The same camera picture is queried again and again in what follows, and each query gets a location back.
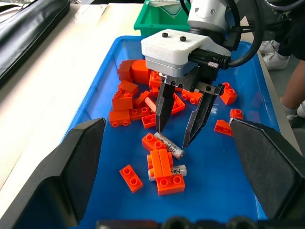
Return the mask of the white printed AA battery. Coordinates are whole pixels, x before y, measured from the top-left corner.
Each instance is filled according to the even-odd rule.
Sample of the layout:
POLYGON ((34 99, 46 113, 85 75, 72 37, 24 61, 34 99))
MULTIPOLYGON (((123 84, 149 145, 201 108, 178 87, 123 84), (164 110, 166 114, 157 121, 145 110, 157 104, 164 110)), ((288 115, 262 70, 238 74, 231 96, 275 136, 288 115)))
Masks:
MULTIPOLYGON (((187 169, 185 165, 171 167, 172 175, 181 174, 183 177, 187 176, 187 169)), ((148 170, 148 179, 153 182, 156 180, 154 177, 154 170, 151 168, 148 170)))
POLYGON ((169 152, 171 152, 172 156, 176 159, 180 160, 184 156, 184 150, 182 150, 179 146, 177 146, 174 142, 169 140, 164 135, 156 132, 154 134, 156 138, 158 138, 161 142, 166 145, 166 148, 169 152))

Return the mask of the black fabric bag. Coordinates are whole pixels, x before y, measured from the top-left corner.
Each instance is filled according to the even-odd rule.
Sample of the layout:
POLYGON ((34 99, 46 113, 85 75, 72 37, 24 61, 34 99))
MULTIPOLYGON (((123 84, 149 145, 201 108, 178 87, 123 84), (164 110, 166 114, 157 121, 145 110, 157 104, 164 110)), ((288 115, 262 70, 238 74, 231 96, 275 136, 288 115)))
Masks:
POLYGON ((34 0, 0 22, 0 88, 70 11, 70 0, 34 0))

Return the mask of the light orange brick stack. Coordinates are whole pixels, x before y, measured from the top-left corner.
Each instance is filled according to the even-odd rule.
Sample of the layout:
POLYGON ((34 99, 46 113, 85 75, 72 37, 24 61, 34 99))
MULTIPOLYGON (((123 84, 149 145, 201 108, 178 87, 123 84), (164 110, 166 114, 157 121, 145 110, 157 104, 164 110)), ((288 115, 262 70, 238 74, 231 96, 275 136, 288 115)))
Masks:
POLYGON ((148 176, 150 181, 172 175, 172 154, 166 149, 153 150, 147 156, 148 176))

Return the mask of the large dark orange block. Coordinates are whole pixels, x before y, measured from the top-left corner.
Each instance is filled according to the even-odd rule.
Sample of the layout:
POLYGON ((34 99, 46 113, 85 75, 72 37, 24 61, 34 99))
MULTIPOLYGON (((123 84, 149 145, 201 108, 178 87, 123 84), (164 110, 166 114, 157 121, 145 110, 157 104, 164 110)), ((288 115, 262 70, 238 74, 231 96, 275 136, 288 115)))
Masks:
POLYGON ((128 81, 131 83, 133 82, 132 71, 131 71, 132 63, 133 60, 122 61, 122 63, 119 66, 119 69, 117 70, 120 81, 128 81))

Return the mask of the orange sloped toy brick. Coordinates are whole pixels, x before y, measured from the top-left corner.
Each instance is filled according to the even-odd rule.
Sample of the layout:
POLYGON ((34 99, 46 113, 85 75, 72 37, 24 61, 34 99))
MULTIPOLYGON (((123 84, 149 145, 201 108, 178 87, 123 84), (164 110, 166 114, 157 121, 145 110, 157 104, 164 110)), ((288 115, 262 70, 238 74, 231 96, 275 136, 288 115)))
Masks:
POLYGON ((133 95, 136 95, 139 92, 139 87, 138 85, 131 83, 129 81, 123 80, 121 83, 118 85, 118 90, 122 92, 128 92, 132 93, 133 95))

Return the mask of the small orange toy brick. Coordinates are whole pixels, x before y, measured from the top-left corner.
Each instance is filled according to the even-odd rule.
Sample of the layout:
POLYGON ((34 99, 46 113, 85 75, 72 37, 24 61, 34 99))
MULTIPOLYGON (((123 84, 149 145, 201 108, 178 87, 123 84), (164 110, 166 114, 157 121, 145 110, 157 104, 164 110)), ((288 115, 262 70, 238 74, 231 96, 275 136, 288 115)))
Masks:
POLYGON ((231 109, 230 111, 230 117, 236 118, 236 119, 243 119, 243 112, 241 109, 231 109))

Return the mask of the white green printed sheet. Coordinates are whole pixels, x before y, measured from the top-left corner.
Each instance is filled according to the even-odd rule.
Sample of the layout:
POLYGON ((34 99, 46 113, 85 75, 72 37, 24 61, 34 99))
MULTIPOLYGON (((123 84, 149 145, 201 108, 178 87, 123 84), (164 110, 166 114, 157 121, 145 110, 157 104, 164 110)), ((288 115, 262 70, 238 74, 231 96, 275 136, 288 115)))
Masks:
POLYGON ((181 6, 180 0, 145 0, 148 10, 154 20, 181 19, 187 20, 187 14, 181 6))

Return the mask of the green plastic bin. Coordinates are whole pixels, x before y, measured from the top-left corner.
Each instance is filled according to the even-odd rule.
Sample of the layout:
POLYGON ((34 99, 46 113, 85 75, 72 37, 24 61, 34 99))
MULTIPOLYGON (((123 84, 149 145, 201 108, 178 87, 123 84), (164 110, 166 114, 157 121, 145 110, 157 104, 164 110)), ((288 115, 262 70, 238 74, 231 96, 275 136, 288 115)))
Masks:
POLYGON ((188 31, 190 26, 181 19, 156 19, 152 18, 148 10, 148 5, 143 4, 140 14, 134 24, 134 29, 139 30, 142 36, 150 36, 165 29, 188 31))

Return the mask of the orange triangular toy brick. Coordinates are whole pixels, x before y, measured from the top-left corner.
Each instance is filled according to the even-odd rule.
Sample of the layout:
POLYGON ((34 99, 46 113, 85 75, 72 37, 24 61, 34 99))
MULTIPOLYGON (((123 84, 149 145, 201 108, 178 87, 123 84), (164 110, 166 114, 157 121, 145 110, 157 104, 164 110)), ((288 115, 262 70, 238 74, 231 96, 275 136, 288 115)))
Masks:
POLYGON ((173 104, 173 108, 171 111, 171 115, 174 115, 185 109, 185 103, 181 100, 181 98, 176 93, 173 94, 173 98, 174 98, 174 104, 173 104))

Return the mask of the flat orange toy brick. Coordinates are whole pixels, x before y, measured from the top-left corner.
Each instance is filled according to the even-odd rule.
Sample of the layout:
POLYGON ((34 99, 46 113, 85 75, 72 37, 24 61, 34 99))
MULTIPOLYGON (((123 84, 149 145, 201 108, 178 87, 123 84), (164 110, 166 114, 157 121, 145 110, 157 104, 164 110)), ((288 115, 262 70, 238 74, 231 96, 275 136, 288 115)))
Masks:
POLYGON ((125 166, 119 172, 132 193, 143 187, 142 181, 130 165, 125 166))

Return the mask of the white sneaker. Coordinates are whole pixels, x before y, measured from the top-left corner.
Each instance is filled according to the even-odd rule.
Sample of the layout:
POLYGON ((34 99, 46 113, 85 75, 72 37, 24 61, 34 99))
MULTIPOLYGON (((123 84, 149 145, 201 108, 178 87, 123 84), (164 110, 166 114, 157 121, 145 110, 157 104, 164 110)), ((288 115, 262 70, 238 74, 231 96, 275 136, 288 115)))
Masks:
POLYGON ((267 70, 281 70, 287 67, 290 56, 282 56, 277 52, 267 53, 263 56, 263 61, 267 70))
POLYGON ((290 126, 293 126, 296 123, 297 118, 305 119, 305 100, 296 110, 287 109, 285 113, 290 126))
POLYGON ((268 53, 274 53, 278 50, 280 43, 275 40, 263 41, 260 45, 259 51, 261 55, 266 55, 268 53))

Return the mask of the blue plastic bin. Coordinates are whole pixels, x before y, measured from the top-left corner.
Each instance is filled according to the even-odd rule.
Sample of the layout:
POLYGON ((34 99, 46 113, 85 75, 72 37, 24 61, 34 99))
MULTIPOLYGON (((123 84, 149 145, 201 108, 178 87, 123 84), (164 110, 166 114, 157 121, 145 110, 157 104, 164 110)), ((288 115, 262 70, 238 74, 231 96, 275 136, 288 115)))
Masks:
MULTIPOLYGON (((120 83, 117 70, 124 60, 143 59, 138 36, 117 38, 108 51, 69 129, 92 119, 106 118, 95 182, 83 219, 75 229, 93 229, 102 219, 152 219, 164 222, 184 216, 192 222, 211 219, 227 222, 243 215, 267 219, 242 168, 233 137, 214 131, 216 121, 230 119, 231 109, 241 109, 244 119, 279 131, 258 54, 248 63, 220 70, 214 85, 229 83, 238 97, 233 105, 215 100, 208 122, 175 165, 186 165, 184 192, 159 196, 156 182, 148 180, 147 154, 142 138, 155 133, 141 121, 111 127, 112 98, 120 83), (132 193, 119 171, 131 165, 143 183, 132 193)), ((58 210, 42 186, 25 210, 16 229, 64 229, 58 210)))

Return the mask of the person's bare leg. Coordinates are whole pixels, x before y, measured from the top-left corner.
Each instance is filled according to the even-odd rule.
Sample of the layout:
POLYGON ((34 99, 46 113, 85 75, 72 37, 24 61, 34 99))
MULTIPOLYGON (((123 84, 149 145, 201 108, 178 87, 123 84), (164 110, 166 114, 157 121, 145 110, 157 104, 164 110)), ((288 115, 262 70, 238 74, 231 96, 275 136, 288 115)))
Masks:
POLYGON ((281 99, 283 106, 296 109, 305 100, 305 61, 300 61, 293 71, 281 99))

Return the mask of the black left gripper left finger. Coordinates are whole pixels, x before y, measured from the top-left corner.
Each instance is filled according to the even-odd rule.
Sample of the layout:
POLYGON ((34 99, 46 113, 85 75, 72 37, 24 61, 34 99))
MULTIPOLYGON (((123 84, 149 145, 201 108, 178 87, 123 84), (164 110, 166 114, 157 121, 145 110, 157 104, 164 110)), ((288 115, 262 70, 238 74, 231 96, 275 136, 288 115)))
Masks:
POLYGON ((98 163, 105 119, 72 128, 35 168, 4 213, 4 229, 50 219, 49 228, 78 226, 85 215, 98 163))

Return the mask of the large rounded orange block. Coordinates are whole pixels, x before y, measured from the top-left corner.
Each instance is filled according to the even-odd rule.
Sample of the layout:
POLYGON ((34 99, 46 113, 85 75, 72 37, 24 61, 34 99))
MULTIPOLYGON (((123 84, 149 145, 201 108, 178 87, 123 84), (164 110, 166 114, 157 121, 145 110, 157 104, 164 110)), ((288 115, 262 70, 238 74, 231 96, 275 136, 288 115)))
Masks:
POLYGON ((131 65, 132 78, 136 83, 149 84, 151 70, 146 67, 145 60, 136 60, 131 65))

